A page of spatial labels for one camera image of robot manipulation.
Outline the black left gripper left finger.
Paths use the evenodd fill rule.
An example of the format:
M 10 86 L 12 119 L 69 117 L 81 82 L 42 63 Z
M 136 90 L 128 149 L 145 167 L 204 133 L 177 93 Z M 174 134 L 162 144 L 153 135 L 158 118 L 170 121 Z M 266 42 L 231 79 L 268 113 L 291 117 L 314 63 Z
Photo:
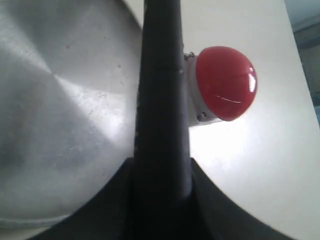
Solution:
M 32 240 L 128 240 L 130 173 L 128 158 L 111 180 L 65 220 L 33 236 Z

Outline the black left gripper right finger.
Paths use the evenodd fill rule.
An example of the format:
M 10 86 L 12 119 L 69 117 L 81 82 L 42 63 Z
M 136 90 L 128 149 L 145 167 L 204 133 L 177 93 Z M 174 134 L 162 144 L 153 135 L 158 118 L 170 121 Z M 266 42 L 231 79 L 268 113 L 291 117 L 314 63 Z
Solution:
M 192 179 L 186 240 L 291 240 L 245 211 L 224 194 L 193 158 L 187 161 Z

